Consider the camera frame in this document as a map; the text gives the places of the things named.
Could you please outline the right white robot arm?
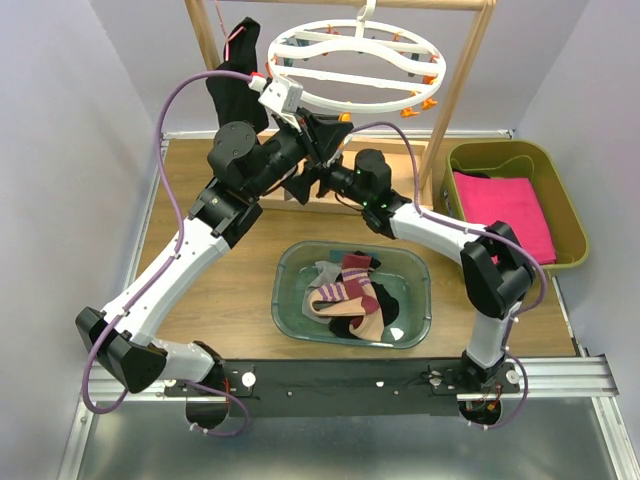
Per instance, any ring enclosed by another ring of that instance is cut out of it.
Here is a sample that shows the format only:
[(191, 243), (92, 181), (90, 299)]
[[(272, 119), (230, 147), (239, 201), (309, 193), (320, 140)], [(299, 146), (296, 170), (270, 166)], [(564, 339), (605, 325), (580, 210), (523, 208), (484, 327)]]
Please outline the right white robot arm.
[(356, 155), (352, 169), (338, 160), (307, 163), (300, 174), (284, 181), (284, 188), (304, 204), (311, 186), (318, 183), (321, 195), (332, 191), (359, 204), (372, 231), (420, 244), (462, 267), (476, 320), (461, 357), (460, 382), (468, 390), (483, 391), (494, 383), (505, 361), (510, 322), (533, 283), (530, 262), (507, 224), (478, 226), (425, 211), (397, 193), (391, 181), (391, 167), (382, 152), (365, 149)]

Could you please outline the white round clip hanger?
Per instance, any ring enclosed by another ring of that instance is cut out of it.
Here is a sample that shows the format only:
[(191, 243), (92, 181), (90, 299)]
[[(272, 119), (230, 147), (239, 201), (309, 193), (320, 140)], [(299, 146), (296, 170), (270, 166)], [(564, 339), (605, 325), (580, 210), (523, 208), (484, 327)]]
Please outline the white round clip hanger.
[(354, 18), (290, 28), (269, 45), (270, 74), (302, 86), (301, 101), (336, 112), (393, 113), (432, 99), (447, 71), (427, 39), (373, 20), (366, 1)]

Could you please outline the grey sock black stripes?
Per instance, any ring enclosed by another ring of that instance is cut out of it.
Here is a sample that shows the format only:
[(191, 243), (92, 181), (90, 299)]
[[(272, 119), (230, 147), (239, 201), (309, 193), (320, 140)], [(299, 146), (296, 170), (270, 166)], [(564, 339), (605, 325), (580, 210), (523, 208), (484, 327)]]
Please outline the grey sock black stripes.
[(330, 318), (315, 315), (309, 307), (308, 299), (315, 289), (324, 284), (334, 283), (336, 281), (337, 277), (341, 274), (341, 265), (329, 261), (317, 261), (315, 263), (315, 269), (317, 270), (317, 276), (305, 289), (301, 312), (306, 318), (316, 323), (326, 325), (330, 322)]

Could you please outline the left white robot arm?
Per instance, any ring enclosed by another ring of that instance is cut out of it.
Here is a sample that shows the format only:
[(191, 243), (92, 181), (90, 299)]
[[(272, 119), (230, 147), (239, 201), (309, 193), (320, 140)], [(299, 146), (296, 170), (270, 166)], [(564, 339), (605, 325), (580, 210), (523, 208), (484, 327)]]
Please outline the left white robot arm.
[(139, 277), (104, 307), (85, 307), (75, 325), (89, 353), (128, 393), (157, 380), (187, 380), (201, 395), (222, 380), (206, 345), (158, 338), (175, 303), (214, 262), (253, 227), (259, 200), (281, 184), (299, 201), (309, 198), (313, 173), (329, 164), (353, 125), (301, 108), (291, 122), (260, 141), (246, 121), (222, 126), (207, 156), (213, 177), (198, 194), (169, 244)]

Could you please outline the beige purple striped sock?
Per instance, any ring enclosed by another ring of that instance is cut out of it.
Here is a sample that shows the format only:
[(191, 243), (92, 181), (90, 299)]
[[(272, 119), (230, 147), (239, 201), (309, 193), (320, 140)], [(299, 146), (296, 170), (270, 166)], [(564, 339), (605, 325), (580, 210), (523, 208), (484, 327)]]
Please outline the beige purple striped sock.
[(311, 293), (308, 304), (319, 317), (363, 317), (380, 309), (369, 280), (324, 284)]

